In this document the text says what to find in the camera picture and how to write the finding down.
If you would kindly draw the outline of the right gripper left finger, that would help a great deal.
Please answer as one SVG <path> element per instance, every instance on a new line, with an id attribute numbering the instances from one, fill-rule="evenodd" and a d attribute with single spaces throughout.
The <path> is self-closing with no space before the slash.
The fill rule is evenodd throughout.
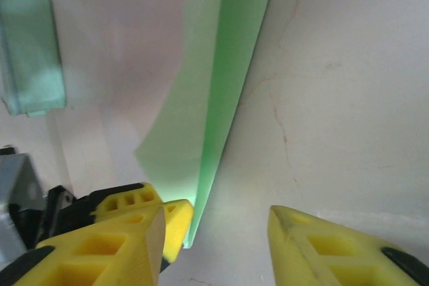
<path id="1" fill-rule="evenodd" d="M 164 211 L 144 208 L 42 241 L 12 264 L 13 285 L 157 285 Z"/>

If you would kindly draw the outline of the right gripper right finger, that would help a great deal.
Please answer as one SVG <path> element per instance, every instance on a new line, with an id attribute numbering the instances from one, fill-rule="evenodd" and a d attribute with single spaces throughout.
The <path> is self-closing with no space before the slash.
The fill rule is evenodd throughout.
<path id="1" fill-rule="evenodd" d="M 286 206 L 267 237 L 276 285 L 427 285 L 428 266 L 398 245 Z"/>

